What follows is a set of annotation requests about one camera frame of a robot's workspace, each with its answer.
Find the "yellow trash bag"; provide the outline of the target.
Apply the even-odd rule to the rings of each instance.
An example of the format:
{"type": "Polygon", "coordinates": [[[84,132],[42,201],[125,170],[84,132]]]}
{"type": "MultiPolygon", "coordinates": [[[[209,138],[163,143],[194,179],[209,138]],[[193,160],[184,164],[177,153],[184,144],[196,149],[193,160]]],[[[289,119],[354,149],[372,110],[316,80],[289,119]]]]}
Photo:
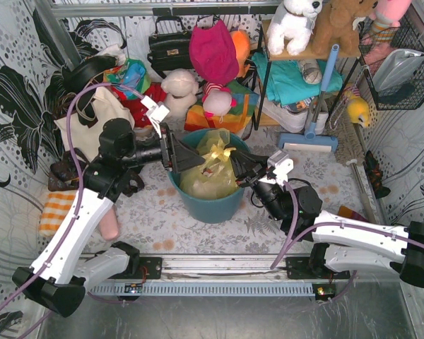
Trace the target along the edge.
{"type": "Polygon", "coordinates": [[[227,129],[207,131],[196,149],[204,163],[181,173],[179,187],[194,198],[216,200],[235,193],[239,187],[231,163],[230,132],[227,129]]]}

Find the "teal trash bin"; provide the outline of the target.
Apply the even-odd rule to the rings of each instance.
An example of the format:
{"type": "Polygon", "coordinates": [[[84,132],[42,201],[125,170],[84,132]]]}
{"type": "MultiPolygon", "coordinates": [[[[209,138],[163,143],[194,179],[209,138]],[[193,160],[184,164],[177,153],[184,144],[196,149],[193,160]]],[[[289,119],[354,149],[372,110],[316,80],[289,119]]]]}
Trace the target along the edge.
{"type": "MultiPolygon", "coordinates": [[[[196,149],[201,138],[210,130],[212,129],[202,129],[191,132],[183,137],[182,142],[196,149]]],[[[247,144],[239,136],[231,132],[230,146],[237,148],[237,150],[250,151],[247,144]]],[[[184,207],[195,220],[211,224],[222,223],[230,220],[240,207],[245,192],[243,188],[239,187],[235,193],[225,198],[203,200],[189,196],[181,190],[179,187],[180,176],[181,173],[169,173],[170,181],[180,194],[184,207]]]]}

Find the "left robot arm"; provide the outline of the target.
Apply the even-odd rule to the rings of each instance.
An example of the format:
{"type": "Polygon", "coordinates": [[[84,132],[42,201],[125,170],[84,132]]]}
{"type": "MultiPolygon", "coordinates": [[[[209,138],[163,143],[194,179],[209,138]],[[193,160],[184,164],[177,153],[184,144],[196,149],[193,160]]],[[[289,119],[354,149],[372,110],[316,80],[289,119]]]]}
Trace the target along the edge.
{"type": "Polygon", "coordinates": [[[79,262],[91,234],[130,183],[132,169],[161,162],[166,170],[180,173],[205,161],[165,123],[158,137],[140,142],[127,120],[112,119],[103,126],[99,142],[99,155],[81,170],[76,198],[57,233],[30,267],[17,268],[12,277],[28,299],[63,317],[72,315],[102,281],[142,272],[139,250],[124,242],[79,262]]]}

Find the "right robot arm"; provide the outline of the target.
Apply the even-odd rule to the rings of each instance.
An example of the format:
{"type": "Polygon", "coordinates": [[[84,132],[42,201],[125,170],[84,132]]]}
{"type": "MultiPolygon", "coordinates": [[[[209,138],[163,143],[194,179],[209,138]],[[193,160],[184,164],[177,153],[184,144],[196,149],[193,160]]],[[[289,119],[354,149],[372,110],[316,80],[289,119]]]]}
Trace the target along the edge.
{"type": "Polygon", "coordinates": [[[315,275],[383,268],[424,288],[424,224],[376,225],[323,210],[310,185],[291,187],[293,161],[283,150],[270,157],[233,150],[230,161],[237,185],[249,187],[269,216],[282,222],[286,238],[272,268],[294,244],[306,240],[314,244],[308,266],[315,275]]]}

